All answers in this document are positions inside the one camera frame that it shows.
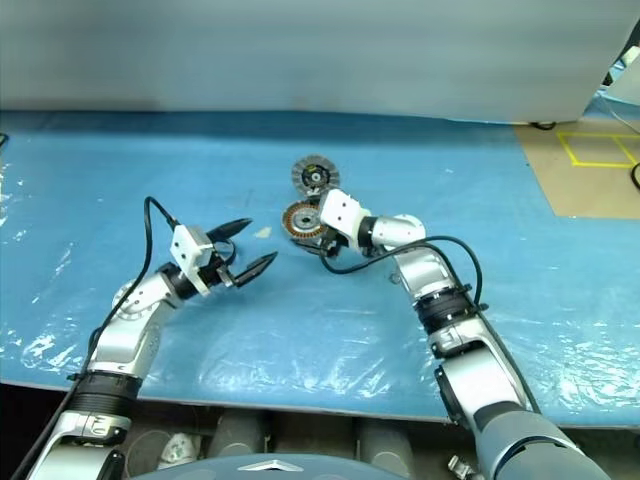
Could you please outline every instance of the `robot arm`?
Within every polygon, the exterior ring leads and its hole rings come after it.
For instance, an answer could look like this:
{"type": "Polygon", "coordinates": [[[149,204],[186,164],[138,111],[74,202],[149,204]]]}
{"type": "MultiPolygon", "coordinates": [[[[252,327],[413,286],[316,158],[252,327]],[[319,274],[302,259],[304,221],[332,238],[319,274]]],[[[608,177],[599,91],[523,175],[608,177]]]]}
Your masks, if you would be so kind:
{"type": "MultiPolygon", "coordinates": [[[[240,275],[228,266],[216,242],[233,245],[229,238],[251,220],[224,224],[208,233],[198,227],[176,225],[171,254],[176,262],[163,265],[133,290],[108,325],[94,334],[95,348],[86,372],[79,379],[28,478],[34,480],[120,479],[124,455],[115,447],[131,427],[131,411],[142,382],[160,345],[164,322],[185,300],[208,295],[219,284],[241,287],[271,264],[276,253],[251,263],[240,275]]],[[[130,289],[124,285],[115,306],[130,289]]]]}
{"type": "Polygon", "coordinates": [[[333,189],[320,203],[320,220],[328,238],[365,254],[399,249],[393,258],[402,284],[441,361],[440,395],[451,420],[473,433],[486,479],[609,478],[555,425],[528,410],[535,400],[508,351],[417,218],[371,216],[333,189]]]}

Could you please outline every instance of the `gear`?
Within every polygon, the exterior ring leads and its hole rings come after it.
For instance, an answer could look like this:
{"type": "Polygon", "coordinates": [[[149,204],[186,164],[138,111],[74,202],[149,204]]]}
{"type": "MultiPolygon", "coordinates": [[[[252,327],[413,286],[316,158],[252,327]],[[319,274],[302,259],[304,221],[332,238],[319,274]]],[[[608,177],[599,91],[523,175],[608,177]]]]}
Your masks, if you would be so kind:
{"type": "Polygon", "coordinates": [[[340,185],[336,166],[322,155],[309,155],[293,165],[293,185],[305,197],[317,197],[340,185]]]}
{"type": "Polygon", "coordinates": [[[289,206],[282,215],[282,225],[293,238],[315,238],[325,231],[320,223],[320,211],[317,205],[307,202],[296,202],[289,206]]]}

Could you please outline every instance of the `white backdrop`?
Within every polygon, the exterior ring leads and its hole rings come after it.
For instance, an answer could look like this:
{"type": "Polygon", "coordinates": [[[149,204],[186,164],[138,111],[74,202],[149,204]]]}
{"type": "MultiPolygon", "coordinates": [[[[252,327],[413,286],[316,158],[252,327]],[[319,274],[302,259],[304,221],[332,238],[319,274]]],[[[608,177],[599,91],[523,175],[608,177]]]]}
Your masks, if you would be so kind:
{"type": "Polygon", "coordinates": [[[640,0],[0,0],[3,108],[572,120],[640,0]]]}

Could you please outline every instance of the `blue tablecloth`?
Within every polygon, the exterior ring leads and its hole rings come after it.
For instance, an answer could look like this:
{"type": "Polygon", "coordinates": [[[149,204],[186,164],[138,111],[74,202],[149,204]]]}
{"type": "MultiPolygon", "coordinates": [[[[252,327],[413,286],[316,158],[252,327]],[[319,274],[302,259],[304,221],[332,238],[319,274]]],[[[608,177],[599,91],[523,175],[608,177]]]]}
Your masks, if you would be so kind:
{"type": "MultiPolygon", "coordinates": [[[[17,112],[4,113],[0,127],[11,135],[0,220],[4,382],[68,386],[113,293],[140,268],[142,200],[151,194],[206,229],[254,218],[237,239],[236,271],[280,255],[253,284],[220,288],[168,322],[142,396],[445,417],[425,335],[389,281],[393,262],[332,276],[281,229],[284,208],[298,199],[293,162],[321,153],[374,213],[410,213],[430,233],[472,245],[488,318],[550,418],[640,425],[640,222],[555,217],[511,127],[305,113],[17,112]]],[[[155,230],[158,266],[169,260],[170,236],[163,222],[155,230]]],[[[468,260],[448,251],[472,282],[468,260]]]]}

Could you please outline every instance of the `wrinkled plastic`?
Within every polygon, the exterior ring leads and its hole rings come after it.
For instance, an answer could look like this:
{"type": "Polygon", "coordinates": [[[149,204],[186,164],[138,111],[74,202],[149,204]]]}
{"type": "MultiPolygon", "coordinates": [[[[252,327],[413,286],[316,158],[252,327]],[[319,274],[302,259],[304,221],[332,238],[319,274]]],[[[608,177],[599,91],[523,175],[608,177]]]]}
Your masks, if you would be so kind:
{"type": "MultiPolygon", "coordinates": [[[[186,224],[235,218],[232,267],[280,252],[246,287],[166,324],[144,397],[444,418],[434,361],[392,262],[333,276],[280,227],[290,168],[313,152],[373,212],[470,243],[489,320],[542,410],[640,423],[640,222],[553,216],[509,127],[304,114],[17,114],[2,151],[2,381],[65,388],[117,289],[141,266],[142,200],[186,224]]],[[[154,266],[170,233],[154,221],[154,266]]],[[[460,276],[464,255],[446,247],[460,276]]],[[[345,253],[344,264],[359,261],[345,253]]]]}

